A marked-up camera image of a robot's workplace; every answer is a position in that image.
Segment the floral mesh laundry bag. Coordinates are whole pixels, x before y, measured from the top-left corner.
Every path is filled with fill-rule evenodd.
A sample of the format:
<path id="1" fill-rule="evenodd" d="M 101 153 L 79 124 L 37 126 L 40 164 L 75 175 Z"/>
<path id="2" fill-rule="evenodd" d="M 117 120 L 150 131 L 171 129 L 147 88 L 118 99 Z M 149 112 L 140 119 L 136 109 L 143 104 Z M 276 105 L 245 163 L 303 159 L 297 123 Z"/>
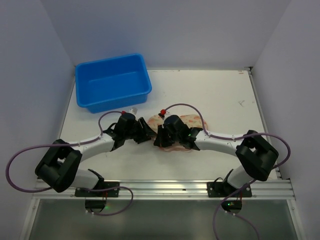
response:
<path id="1" fill-rule="evenodd" d="M 208 124 L 205 120 L 201 120 L 201 117 L 198 114 L 187 114 L 187 115 L 180 115 L 178 116 L 180 119 L 185 123 L 189 128 L 192 127 L 198 127 L 200 128 L 200 131 L 203 129 L 208 128 Z M 163 120 L 159 117 L 158 114 L 155 114 L 151 116 L 147 120 L 147 124 L 157 133 L 158 126 L 162 125 Z M 173 151 L 179 151 L 179 152 L 191 152 L 193 149 L 186 149 L 182 145 L 180 145 L 178 142 L 175 143 L 173 146 L 170 147 L 158 147 L 160 150 L 164 152 L 173 152 Z"/>

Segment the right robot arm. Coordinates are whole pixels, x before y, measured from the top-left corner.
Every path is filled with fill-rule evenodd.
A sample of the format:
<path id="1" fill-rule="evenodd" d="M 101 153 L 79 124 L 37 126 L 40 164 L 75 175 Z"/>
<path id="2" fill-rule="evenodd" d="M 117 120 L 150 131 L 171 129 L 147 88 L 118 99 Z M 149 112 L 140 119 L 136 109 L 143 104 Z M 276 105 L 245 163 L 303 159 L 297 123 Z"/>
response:
<path id="1" fill-rule="evenodd" d="M 239 140 L 232 137 L 210 137 L 202 127 L 188 127 L 177 115 L 171 115 L 157 127 L 154 146 L 168 148 L 180 144 L 185 149 L 215 151 L 235 156 L 240 166 L 230 170 L 221 185 L 221 194 L 230 195 L 243 185 L 258 180 L 265 182 L 279 157 L 278 151 L 254 130 L 249 130 Z"/>

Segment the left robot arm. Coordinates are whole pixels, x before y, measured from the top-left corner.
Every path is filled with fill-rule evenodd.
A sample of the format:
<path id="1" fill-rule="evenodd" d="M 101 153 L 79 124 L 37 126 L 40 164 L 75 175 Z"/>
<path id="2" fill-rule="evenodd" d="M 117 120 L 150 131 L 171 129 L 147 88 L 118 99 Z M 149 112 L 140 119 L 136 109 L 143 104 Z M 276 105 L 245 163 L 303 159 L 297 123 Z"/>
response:
<path id="1" fill-rule="evenodd" d="M 35 174 L 58 193 L 70 187 L 101 192 L 107 189 L 104 178 L 92 169 L 79 169 L 80 163 L 99 154 L 115 151 L 127 140 L 140 144 L 156 135 L 143 117 L 136 118 L 134 114 L 124 112 L 117 122 L 84 142 L 56 140 L 35 168 Z"/>

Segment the blue plastic bin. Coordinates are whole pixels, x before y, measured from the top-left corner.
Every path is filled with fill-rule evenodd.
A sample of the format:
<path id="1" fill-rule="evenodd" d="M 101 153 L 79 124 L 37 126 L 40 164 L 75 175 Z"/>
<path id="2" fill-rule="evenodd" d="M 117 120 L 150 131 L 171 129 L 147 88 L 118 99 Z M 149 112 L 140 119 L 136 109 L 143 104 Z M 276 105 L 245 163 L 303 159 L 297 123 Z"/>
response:
<path id="1" fill-rule="evenodd" d="M 152 91 L 143 56 L 127 54 L 75 67 L 77 105 L 91 113 L 142 104 Z"/>

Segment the aluminium mounting rail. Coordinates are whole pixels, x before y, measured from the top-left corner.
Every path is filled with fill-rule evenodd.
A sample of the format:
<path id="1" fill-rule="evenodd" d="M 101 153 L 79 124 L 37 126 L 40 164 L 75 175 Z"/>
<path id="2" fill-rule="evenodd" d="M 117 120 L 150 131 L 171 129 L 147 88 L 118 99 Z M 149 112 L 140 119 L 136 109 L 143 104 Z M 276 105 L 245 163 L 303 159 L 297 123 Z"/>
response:
<path id="1" fill-rule="evenodd" d="M 105 182 L 118 182 L 120 186 L 127 187 L 133 192 L 134 200 L 222 200 L 223 197 L 211 198 L 207 191 L 207 182 L 213 180 L 108 180 Z M 35 188 L 47 188 L 48 185 L 37 179 Z M 250 185 L 251 197 L 242 194 L 242 200 L 295 200 L 295 193 L 290 180 L 256 181 Z M 48 190 L 34 193 L 37 199 L 77 200 L 84 197 L 75 197 L 76 189 L 71 187 L 62 193 Z M 128 190 L 120 189 L 118 197 L 113 200 L 130 200 Z"/>

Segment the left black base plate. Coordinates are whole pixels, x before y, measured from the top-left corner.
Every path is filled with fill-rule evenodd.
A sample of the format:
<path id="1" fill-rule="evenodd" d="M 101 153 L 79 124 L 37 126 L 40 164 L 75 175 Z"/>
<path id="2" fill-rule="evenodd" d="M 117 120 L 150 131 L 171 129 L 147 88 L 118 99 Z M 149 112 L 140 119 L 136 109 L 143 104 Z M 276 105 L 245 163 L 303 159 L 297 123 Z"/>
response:
<path id="1" fill-rule="evenodd" d="M 118 181 L 103 181 L 90 190 L 77 188 L 74 196 L 78 198 L 117 198 L 120 190 L 119 186 Z"/>

